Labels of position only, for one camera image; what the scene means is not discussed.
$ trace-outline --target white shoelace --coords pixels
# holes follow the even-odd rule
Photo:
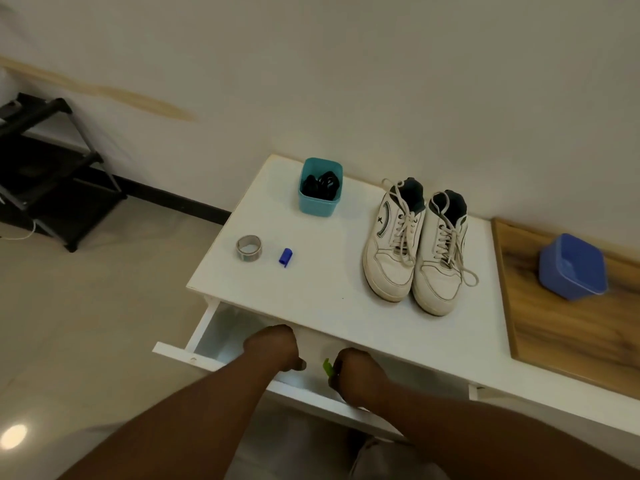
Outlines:
[[[442,210],[438,208],[436,202],[434,202],[433,200],[433,197],[435,197],[439,193],[443,193],[447,198],[447,204]],[[457,271],[459,271],[460,277],[462,278],[464,284],[469,287],[477,286],[480,282],[480,278],[478,278],[478,275],[476,273],[465,267],[464,259],[462,258],[462,236],[460,236],[456,227],[444,215],[444,213],[449,208],[449,196],[444,192],[437,192],[431,197],[431,202],[434,207],[438,209],[440,218],[445,222],[445,224],[440,224],[438,226],[438,241],[436,244],[436,252],[440,256],[440,260],[445,266],[448,266],[450,269],[456,269]],[[465,277],[465,273],[473,276],[476,279],[476,282],[474,284],[469,284]]]
[[[415,234],[417,219],[415,218],[415,213],[409,210],[409,204],[407,204],[400,195],[400,187],[404,185],[404,182],[393,184],[391,180],[384,178],[382,180],[382,185],[388,186],[387,192],[389,195],[393,195],[398,199],[400,209],[404,212],[404,214],[398,215],[399,222],[394,229],[394,238],[393,241],[391,241],[391,244],[395,246],[403,263],[413,266],[415,264],[415,252],[411,245],[409,245],[409,240],[411,236]]]

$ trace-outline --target tape roll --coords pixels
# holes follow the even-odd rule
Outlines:
[[[247,246],[256,246],[257,248],[250,253],[243,251],[243,249]],[[260,238],[256,235],[245,235],[238,239],[236,242],[236,252],[238,257],[242,259],[242,261],[255,261],[262,254],[262,242]]]

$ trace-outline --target shoe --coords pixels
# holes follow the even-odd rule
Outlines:
[[[476,286],[479,279],[465,268],[467,204],[462,195],[445,190],[431,197],[420,237],[412,291],[418,305],[431,315],[443,316],[456,306],[462,283]],[[467,282],[465,274],[476,279]]]
[[[362,254],[364,275],[380,298],[401,301],[411,290],[425,211],[422,185],[414,178],[392,185],[382,199]]]

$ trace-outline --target wooden tray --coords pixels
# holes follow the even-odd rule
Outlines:
[[[567,301],[538,281],[555,235],[492,227],[511,356],[640,399],[640,263],[605,253],[609,291]]]

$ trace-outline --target blue plastic container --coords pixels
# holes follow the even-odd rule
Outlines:
[[[538,276],[545,288],[570,300],[607,291],[602,251],[571,234],[542,249]]]
[[[302,193],[302,183],[307,179],[309,175],[313,175],[316,178],[322,176],[322,174],[332,171],[338,177],[340,182],[340,188],[335,194],[333,200],[323,200],[321,198],[307,197]],[[342,195],[342,165],[338,162],[331,160],[322,160],[322,158],[307,158],[305,164],[302,167],[302,173],[300,174],[300,183],[298,184],[298,196],[300,197],[300,210],[305,214],[311,214],[318,217],[329,217],[333,213],[335,206],[340,202],[340,195]]]

